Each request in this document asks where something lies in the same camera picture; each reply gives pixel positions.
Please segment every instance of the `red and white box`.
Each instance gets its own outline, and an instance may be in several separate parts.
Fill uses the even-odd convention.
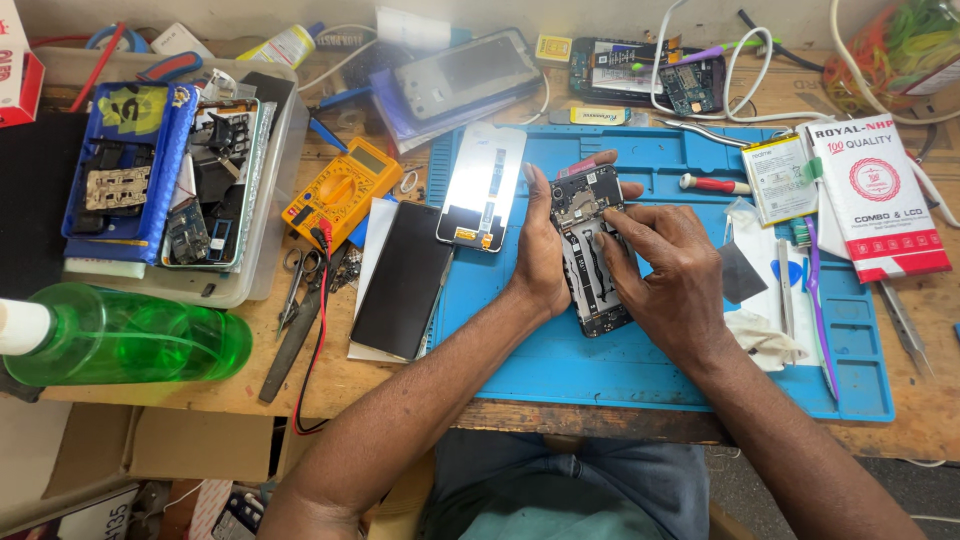
[[[860,282],[952,269],[890,114],[806,130]]]
[[[30,51],[13,0],[0,0],[0,128],[36,119],[44,71]]]

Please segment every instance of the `floor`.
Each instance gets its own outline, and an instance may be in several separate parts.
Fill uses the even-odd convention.
[[[960,518],[960,463],[933,469],[896,459],[861,458],[860,464],[910,514]],[[773,497],[736,449],[707,447],[710,497],[760,540],[794,540]],[[919,520],[930,540],[960,538],[960,524]]]

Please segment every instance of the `plastic storage bin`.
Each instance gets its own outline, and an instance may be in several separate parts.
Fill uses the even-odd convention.
[[[46,86],[82,86],[100,58],[100,51],[58,47],[41,47],[35,53],[47,68]],[[137,72],[163,58],[160,55],[114,53],[97,79],[97,84],[134,81]],[[236,80],[251,71],[258,71],[295,84],[298,81],[293,70],[277,63],[204,59],[203,70],[214,67]],[[309,114],[296,86],[291,91],[286,107],[279,110],[276,117],[276,127],[267,147],[263,176],[253,209],[246,254],[239,273],[217,274],[148,266],[142,280],[75,273],[64,273],[63,278],[66,281],[85,282],[206,307],[237,307],[245,300],[267,298],[274,282],[276,261],[286,225],[280,213],[293,200],[300,152],[309,122]],[[206,297],[202,296],[210,283],[216,285],[213,291]]]

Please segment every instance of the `blue silicone repair mat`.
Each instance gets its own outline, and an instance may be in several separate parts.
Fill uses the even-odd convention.
[[[619,153],[620,179],[646,187],[647,204],[691,205],[713,244],[723,242],[732,197],[709,191],[682,191],[685,172],[744,182],[738,150],[700,135],[665,128],[593,128],[581,126],[511,126],[527,132],[523,160],[538,165],[548,179],[561,168],[599,150]],[[760,141],[774,130],[724,128],[718,133]],[[464,130],[433,144],[426,191],[427,204],[441,207]],[[516,262],[516,238],[527,208],[527,188],[517,183],[503,249],[498,254],[457,248],[444,292],[434,315],[430,343],[439,343],[485,306],[510,278]],[[643,261],[640,270],[649,272]],[[821,368],[787,366],[770,374],[811,416],[890,422],[890,396],[880,350],[870,287],[860,284],[852,266],[824,254],[821,301],[828,344],[837,364],[842,402],[830,396]],[[738,305],[725,304],[726,310]],[[679,410],[709,410],[703,394],[657,349],[637,326],[630,325],[588,339],[580,333],[573,307],[540,327],[516,348],[477,394],[535,402],[613,405]]]

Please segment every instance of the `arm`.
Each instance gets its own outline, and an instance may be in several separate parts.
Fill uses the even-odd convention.
[[[707,396],[799,538],[924,538],[890,495],[750,360],[723,319],[721,258],[690,207],[604,217],[650,262],[601,240],[617,294]]]
[[[616,152],[593,158],[613,162]],[[257,538],[356,538],[360,514],[440,439],[510,352],[569,305],[547,180],[526,163],[524,174],[527,216],[516,269],[503,292],[440,347],[330,422],[276,490]],[[635,198],[642,186],[623,190]]]

